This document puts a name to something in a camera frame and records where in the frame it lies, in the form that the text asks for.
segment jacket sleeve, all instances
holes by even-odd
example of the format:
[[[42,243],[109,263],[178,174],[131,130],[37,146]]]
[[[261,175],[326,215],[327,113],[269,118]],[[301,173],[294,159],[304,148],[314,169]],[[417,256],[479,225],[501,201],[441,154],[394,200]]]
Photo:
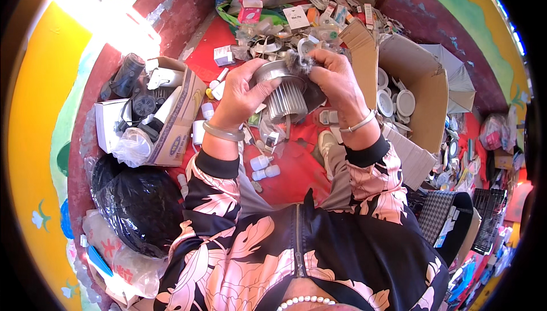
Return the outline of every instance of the jacket sleeve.
[[[224,161],[205,151],[191,158],[188,195],[184,199],[181,235],[169,250],[169,265],[161,279],[154,310],[181,306],[189,310],[196,281],[207,273],[209,250],[232,236],[241,206],[239,159]]]
[[[407,189],[402,187],[401,160],[391,143],[380,135],[368,149],[346,147],[346,153],[354,211],[402,225]]]

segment black plastic bag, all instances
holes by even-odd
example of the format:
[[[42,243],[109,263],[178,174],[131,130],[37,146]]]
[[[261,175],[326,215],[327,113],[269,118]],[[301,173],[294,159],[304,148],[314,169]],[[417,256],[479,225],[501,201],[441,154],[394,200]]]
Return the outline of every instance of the black plastic bag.
[[[130,168],[105,155],[93,168],[91,196],[116,235],[138,253],[165,257],[181,233],[181,192],[156,167]]]

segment yellow wall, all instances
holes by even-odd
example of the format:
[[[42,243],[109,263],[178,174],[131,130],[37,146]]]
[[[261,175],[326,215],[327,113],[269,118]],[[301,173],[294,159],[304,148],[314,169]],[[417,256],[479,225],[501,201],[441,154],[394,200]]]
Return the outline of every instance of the yellow wall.
[[[9,177],[17,218],[46,282],[69,310],[80,308],[79,298],[65,298],[61,288],[67,279],[71,285],[78,281],[66,259],[67,239],[61,232],[57,193],[49,173],[49,152],[58,113],[90,39],[91,33],[52,2],[28,43],[9,118]],[[38,229],[32,217],[42,199],[42,211],[51,220]]]

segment sunlight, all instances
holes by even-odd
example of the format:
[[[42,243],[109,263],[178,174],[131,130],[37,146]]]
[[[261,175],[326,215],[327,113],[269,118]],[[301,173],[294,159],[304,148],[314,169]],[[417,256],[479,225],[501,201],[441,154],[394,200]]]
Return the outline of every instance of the sunlight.
[[[123,55],[133,52],[147,59],[160,54],[161,37],[124,0],[51,1]]]

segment mural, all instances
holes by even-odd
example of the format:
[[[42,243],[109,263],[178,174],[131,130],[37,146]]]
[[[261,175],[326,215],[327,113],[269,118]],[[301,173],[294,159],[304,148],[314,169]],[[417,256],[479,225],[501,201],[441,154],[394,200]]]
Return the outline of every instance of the mural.
[[[517,123],[523,123],[526,102],[530,97],[527,76],[513,36],[492,0],[439,2],[461,23],[480,48],[496,76],[505,100],[517,107]],[[518,141],[522,147],[522,131],[519,131]]]

